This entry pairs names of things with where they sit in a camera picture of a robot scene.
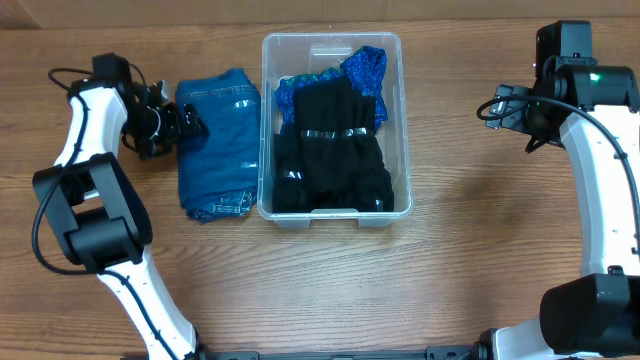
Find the blue jeans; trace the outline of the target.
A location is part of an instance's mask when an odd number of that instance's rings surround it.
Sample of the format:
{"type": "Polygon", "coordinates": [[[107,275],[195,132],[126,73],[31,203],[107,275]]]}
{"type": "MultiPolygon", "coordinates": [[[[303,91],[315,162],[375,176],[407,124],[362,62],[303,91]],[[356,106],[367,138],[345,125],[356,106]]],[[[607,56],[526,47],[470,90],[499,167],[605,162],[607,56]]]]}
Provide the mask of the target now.
{"type": "Polygon", "coordinates": [[[204,132],[178,144],[178,194],[201,223],[241,217],[257,199],[260,102],[244,70],[178,84],[176,103],[191,105],[204,132]]]}

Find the black garment with tape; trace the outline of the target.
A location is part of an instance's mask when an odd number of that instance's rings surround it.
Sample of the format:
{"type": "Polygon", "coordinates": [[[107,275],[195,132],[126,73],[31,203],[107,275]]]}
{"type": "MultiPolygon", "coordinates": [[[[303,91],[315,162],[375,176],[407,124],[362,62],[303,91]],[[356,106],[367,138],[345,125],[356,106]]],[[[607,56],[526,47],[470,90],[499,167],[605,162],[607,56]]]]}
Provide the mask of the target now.
{"type": "Polygon", "coordinates": [[[345,76],[294,92],[294,124],[312,194],[341,191],[384,169],[374,137],[375,105],[345,76]]]}

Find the blue sparkly garment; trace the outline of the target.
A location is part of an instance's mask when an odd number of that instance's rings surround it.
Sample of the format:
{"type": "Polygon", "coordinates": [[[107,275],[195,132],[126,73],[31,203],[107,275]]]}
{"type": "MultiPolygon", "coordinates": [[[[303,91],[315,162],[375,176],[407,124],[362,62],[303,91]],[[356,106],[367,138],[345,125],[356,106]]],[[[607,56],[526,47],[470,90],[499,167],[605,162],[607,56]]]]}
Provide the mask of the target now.
{"type": "Polygon", "coordinates": [[[321,73],[307,73],[281,79],[275,91],[278,108],[283,116],[284,124],[293,124],[294,92],[298,89],[320,82],[346,77],[354,90],[364,96],[374,97],[375,130],[388,120],[388,112],[382,97],[382,85],[387,67],[386,52],[382,48],[362,46],[358,51],[344,60],[338,68],[327,68],[321,73]]]}

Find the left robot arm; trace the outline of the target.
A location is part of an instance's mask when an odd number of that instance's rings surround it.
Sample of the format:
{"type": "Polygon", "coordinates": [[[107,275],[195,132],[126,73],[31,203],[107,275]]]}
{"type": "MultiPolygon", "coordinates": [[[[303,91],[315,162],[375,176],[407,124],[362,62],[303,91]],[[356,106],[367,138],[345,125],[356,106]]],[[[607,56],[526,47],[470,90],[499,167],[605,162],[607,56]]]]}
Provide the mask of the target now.
{"type": "Polygon", "coordinates": [[[53,273],[97,277],[136,327],[148,358],[207,359],[157,270],[148,212],[118,162],[121,146],[149,160],[205,126],[192,106],[171,101],[166,82],[134,80],[137,71],[107,53],[66,86],[72,120],[65,146],[32,179],[39,201],[32,250],[53,273]]]}

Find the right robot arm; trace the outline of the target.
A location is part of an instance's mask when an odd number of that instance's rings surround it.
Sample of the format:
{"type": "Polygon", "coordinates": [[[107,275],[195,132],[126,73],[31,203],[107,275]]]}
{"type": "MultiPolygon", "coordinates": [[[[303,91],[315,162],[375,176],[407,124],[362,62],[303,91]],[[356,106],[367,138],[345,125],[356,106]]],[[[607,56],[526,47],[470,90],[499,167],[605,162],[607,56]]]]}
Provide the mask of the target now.
{"type": "Polygon", "coordinates": [[[485,331],[471,359],[589,359],[639,352],[639,86],[626,66],[594,57],[587,21],[536,34],[532,87],[501,85],[477,116],[529,136],[527,152],[564,149],[578,197],[582,260],[576,280],[542,297],[538,314],[485,331]]]}

